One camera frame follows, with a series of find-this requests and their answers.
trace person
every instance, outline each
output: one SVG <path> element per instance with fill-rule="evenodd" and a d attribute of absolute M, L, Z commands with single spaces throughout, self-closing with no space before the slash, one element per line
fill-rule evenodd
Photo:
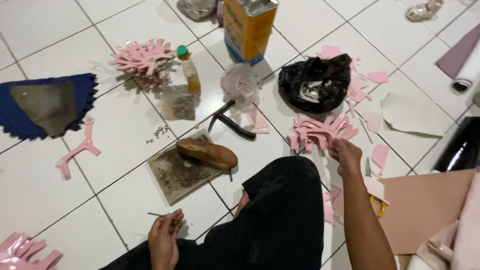
<path fill-rule="evenodd" d="M 360 170 L 362 151 L 335 140 L 330 156 L 343 179 L 344 224 L 353 270 L 396 270 L 387 238 L 369 202 Z M 243 184 L 232 221 L 213 227 L 204 243 L 177 239 L 181 209 L 158 217 L 148 240 L 104 270 L 320 269 L 324 212 L 320 176 L 305 157 L 269 163 Z"/>

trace green bottle cap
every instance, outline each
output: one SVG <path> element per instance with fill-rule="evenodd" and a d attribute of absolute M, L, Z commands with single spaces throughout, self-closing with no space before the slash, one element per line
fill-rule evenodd
<path fill-rule="evenodd" d="M 187 49 L 187 47 L 185 47 L 184 45 L 180 45 L 180 46 L 178 46 L 178 48 L 177 48 L 177 53 L 178 53 L 180 56 L 188 56 L 188 49 Z"/>

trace metal can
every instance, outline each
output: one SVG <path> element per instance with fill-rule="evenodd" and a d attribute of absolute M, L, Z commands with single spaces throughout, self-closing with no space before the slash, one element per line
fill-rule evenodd
<path fill-rule="evenodd" d="M 264 58 L 278 1 L 224 0 L 225 43 L 239 62 L 255 64 Z"/>

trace white roll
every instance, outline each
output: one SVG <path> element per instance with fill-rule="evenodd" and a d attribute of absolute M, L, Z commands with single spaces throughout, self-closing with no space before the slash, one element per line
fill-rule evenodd
<path fill-rule="evenodd" d="M 480 40 L 475 45 L 462 69 L 450 85 L 456 91 L 466 91 L 480 79 Z"/>

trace yellow scissors handle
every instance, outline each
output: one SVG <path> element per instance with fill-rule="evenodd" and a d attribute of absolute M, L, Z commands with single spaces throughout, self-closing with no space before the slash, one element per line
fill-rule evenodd
<path fill-rule="evenodd" d="M 373 203 L 373 195 L 370 195 L 370 203 Z M 384 201 L 382 201 L 382 209 L 380 210 L 380 212 L 377 214 L 377 217 L 381 217 L 384 215 L 385 213 L 385 207 L 386 207 L 386 204 Z"/>

